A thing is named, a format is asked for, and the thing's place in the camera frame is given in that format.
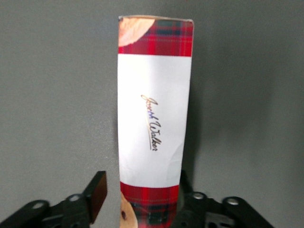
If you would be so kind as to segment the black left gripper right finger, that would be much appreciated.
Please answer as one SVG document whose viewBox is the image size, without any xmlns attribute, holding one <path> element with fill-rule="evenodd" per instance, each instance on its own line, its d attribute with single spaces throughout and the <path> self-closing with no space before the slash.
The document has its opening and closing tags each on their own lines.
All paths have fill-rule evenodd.
<svg viewBox="0 0 304 228">
<path fill-rule="evenodd" d="M 259 212 L 240 197 L 230 196 L 217 202 L 194 191 L 185 171 L 180 184 L 183 206 L 177 213 L 178 228 L 272 228 Z"/>
</svg>

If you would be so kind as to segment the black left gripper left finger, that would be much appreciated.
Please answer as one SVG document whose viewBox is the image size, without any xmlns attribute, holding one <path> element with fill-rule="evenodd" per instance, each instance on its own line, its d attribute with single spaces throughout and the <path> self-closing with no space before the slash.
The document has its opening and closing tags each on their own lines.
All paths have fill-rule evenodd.
<svg viewBox="0 0 304 228">
<path fill-rule="evenodd" d="M 34 200 L 0 223 L 2 228 L 89 228 L 107 196 L 105 171 L 98 171 L 82 193 L 72 194 L 51 206 Z"/>
</svg>

